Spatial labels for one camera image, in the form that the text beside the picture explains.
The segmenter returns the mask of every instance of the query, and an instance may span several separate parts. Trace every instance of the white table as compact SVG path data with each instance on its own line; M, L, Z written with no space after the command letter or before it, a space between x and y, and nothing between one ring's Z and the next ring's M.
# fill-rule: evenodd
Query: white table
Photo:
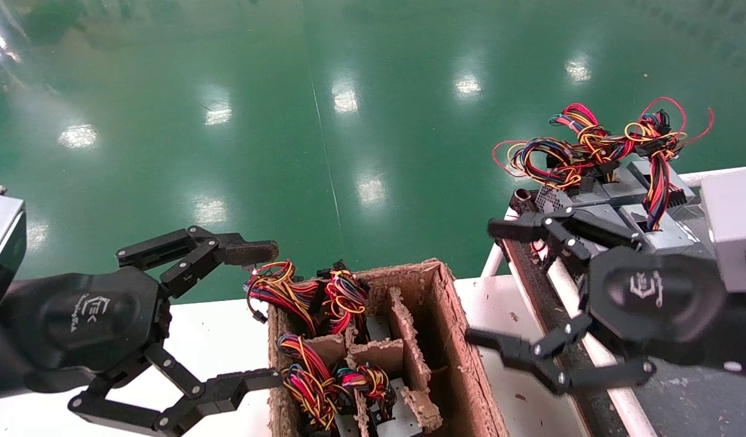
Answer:
M476 327L542 335L514 276L461 279L455 282L467 320ZM248 313L245 301L174 305L170 351L200 379L219 373L267 367L267 329ZM482 351L492 389L512 437L586 437L569 396L554 398L534 378L503 370L500 358ZM58 395L22 395L0 400L0 437L127 437L135 435L92 425L68 412L72 390ZM113 390L110 399L154 409L173 404L180 392L153 368L127 387ZM204 418L189 436L264 437L270 435L268 392L248 393L234 413Z

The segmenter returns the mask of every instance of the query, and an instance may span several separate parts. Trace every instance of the cardboard box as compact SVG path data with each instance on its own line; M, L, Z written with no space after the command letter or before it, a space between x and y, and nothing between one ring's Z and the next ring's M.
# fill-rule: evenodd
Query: cardboard box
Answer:
M402 394L426 435L507 437L500 409L477 349L464 341L467 319L453 289L450 270L439 260L390 266L357 273L370 284L365 307L369 318L384 318L392 339L355 345L356 330L308 340L330 368L341 360L353 367L370 362L390 377L401 376ZM287 368L292 359L280 354L276 340L295 332L286 313L268 309L270 366ZM368 437L364 402L355 416L362 437ZM297 404L283 387L270 394L273 437L296 437L302 429Z

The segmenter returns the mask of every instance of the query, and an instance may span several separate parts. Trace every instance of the ventilation grille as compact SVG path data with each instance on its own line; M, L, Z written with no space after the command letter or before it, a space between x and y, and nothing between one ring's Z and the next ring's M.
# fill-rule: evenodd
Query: ventilation grille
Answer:
M553 212L564 208L564 205L556 196L557 192L557 189L550 186L540 186L540 190L537 191L537 196L534 199L537 210L540 212Z

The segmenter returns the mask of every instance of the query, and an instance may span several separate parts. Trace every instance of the green epoxy floor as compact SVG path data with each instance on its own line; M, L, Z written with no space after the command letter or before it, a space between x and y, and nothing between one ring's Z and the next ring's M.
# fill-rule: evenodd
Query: green epoxy floor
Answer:
M115 268L196 223L304 274L480 273L514 181L497 141L581 101L622 129L668 95L680 172L746 165L746 2L0 0L0 183L29 207L20 277ZM184 302L240 297L219 268Z

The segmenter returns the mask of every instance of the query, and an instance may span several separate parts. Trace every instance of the logo on robot hand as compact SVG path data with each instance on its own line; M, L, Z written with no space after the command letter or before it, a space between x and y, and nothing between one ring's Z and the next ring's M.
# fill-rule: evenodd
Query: logo on robot hand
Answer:
M661 308L664 304L664 287L658 271L654 271L650 276L645 272L633 274L629 277L629 291L640 299L657 295L656 306Z
M106 310L109 309L109 302L111 299L104 298L103 296L93 297L87 299L89 293L84 293L73 306L73 313L70 315L70 332L78 329L80 316L87 316L87 323L95 323L98 321L98 316L104 315Z

